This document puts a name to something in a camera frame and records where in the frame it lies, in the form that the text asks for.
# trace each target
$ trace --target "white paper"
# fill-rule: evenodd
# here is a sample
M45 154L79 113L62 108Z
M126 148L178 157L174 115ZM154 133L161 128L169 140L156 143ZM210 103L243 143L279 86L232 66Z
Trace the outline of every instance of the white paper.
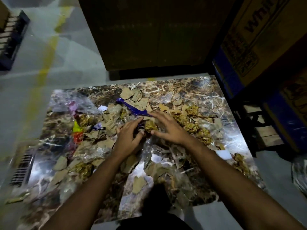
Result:
M101 111L106 111L108 109L107 106L100 106L98 107L98 110L101 110Z
M216 150L215 152L223 160L230 160L230 159L232 159L232 156L231 156L230 152L227 149L225 149L225 150Z

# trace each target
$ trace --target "forearm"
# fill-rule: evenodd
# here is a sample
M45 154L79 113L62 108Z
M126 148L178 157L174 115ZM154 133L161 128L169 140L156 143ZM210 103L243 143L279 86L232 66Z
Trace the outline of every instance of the forearm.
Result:
M206 179L245 229L305 229L274 199L197 139L186 144Z
M106 159L42 229L90 229L122 161L112 155Z

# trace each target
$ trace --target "gray floor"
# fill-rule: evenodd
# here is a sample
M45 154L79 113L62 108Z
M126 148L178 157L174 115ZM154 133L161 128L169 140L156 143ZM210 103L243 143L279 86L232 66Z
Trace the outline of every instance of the gray floor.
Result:
M52 90L148 80L110 80L77 0L2 1L13 11L22 8L32 21L13 69L0 76L1 183L7 157L18 142L40 135ZM291 183L290 164L274 152L258 153L256 163L272 197L307 226L307 202ZM1 216L5 222L12 218L9 213ZM241 229L223 203L194 207L179 216L194 230ZM93 226L115 228L115 222Z

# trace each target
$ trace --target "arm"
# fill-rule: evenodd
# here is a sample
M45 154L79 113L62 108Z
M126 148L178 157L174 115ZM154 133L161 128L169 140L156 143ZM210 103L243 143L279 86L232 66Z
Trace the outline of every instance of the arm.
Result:
M90 229L100 209L101 202L121 163L133 153L144 133L133 139L133 131L143 118L117 128L118 135L112 154L94 174L57 210L42 230L85 230Z
M281 205L239 171L221 159L198 139L189 135L166 113L151 113L166 127L166 133L152 131L185 147L204 172L229 212L244 229L305 229Z

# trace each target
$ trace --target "person's left arm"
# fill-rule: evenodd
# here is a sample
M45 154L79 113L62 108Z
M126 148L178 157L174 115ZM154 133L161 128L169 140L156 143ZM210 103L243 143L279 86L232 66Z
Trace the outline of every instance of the person's left arm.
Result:
M117 128L118 137L111 155L57 210L41 228L42 230L86 230L91 228L121 163L135 151L144 135L139 132L133 138L133 131L142 119L141 117Z

